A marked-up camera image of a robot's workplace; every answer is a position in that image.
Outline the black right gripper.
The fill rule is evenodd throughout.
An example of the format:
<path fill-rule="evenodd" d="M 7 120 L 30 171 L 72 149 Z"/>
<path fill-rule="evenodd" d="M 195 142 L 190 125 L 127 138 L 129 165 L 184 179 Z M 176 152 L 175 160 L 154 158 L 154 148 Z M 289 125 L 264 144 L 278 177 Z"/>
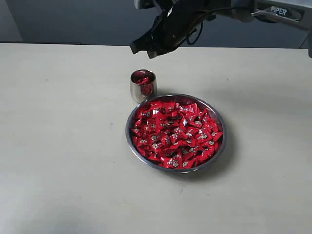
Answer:
<path fill-rule="evenodd" d="M 130 43 L 133 54 L 146 51 L 150 59 L 174 51 L 197 31 L 207 2 L 157 2 L 162 10 L 151 29 Z"/>

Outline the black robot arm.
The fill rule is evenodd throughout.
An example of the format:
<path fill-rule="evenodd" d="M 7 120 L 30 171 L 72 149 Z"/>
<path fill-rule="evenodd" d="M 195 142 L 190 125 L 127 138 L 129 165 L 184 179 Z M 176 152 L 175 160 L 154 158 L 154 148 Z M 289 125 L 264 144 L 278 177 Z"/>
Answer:
<path fill-rule="evenodd" d="M 136 0 L 136 9 L 157 8 L 160 14 L 150 30 L 130 44 L 133 54 L 147 52 L 149 58 L 176 50 L 190 36 L 222 15 L 240 22 L 258 19 L 280 23 L 308 33 L 308 54 L 312 53 L 312 2 L 310 0 Z"/>

